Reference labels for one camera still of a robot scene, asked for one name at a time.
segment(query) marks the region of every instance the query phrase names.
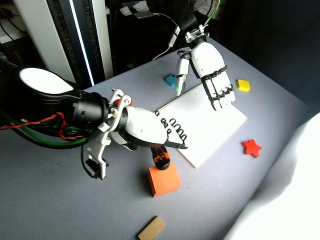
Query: black cable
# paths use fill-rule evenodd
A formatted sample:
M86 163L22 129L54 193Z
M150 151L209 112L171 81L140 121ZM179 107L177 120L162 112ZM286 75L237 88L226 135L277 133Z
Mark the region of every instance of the black cable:
M5 18L9 21L9 23L11 23L12 26L15 27L15 29L17 29L19 32L26 34L25 31L21 30L17 25L15 25L10 18L7 16L7 14L2 10L2 8L0 7L0 11L2 12L2 14L5 16Z
M18 130L17 128L11 128L12 131L14 131L16 134L18 134L20 137L24 138L25 140L38 145L40 147L43 148L47 148L47 149L60 149L60 150L64 150L64 149L74 149L77 147L81 147L82 145L86 144L87 142L81 142L75 145L70 145L70 146L53 146L53 145L49 145L49 144L45 144L42 142L39 142L37 140L35 140L34 138L24 134L22 131Z
M211 3L210 3L210 8L209 8L209 11L206 13L206 15L204 16L204 18L200 21L200 23L202 24L204 20L206 20L206 18L208 17L211 9L212 9L212 6L214 4L214 0L211 0Z
M0 20L0 27L2 31L14 42L15 40L9 35L9 33L7 33L7 31L4 29L4 26L2 26L1 20Z

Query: orange cube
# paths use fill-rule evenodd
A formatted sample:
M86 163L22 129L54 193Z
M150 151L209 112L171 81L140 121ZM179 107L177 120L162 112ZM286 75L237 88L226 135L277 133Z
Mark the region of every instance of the orange cube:
M174 192L182 185L176 165L172 161L166 170L158 170L155 166L149 167L148 175L154 197Z

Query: white led strip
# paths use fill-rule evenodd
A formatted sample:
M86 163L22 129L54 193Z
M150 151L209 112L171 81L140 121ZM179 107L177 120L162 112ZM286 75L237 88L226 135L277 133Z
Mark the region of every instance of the white led strip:
M78 18L77 18L77 14L76 14L76 10L75 10L75 5L74 5L73 0L69 0L69 2L70 2L70 6L71 6L72 15L73 15L73 20L74 20L74 23L75 23L76 32L78 33L78 38L79 38L79 41L80 41L82 54L83 54L84 61L85 61L85 64L86 64L86 68L87 68L88 73L89 73L91 84L92 84L92 86L94 86L95 83L94 83L94 79L93 79L92 74L91 74L91 69L90 69L88 58L87 58L87 53L86 53L84 41L82 40L82 35L81 35L79 23L78 23Z

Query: red star-shaped block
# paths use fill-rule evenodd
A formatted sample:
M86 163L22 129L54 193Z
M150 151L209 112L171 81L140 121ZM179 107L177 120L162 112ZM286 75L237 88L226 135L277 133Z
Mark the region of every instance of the red star-shaped block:
M256 144L254 139L251 139L250 141L244 141L242 146L244 147L244 154L250 154L254 158L259 157L259 151L262 149L262 147Z

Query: yellow block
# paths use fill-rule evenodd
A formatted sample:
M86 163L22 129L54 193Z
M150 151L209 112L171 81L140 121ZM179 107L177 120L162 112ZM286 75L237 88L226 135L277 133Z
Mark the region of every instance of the yellow block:
M236 85L237 85L238 89L241 91L249 92L251 89L250 82L247 80L238 79L236 81Z

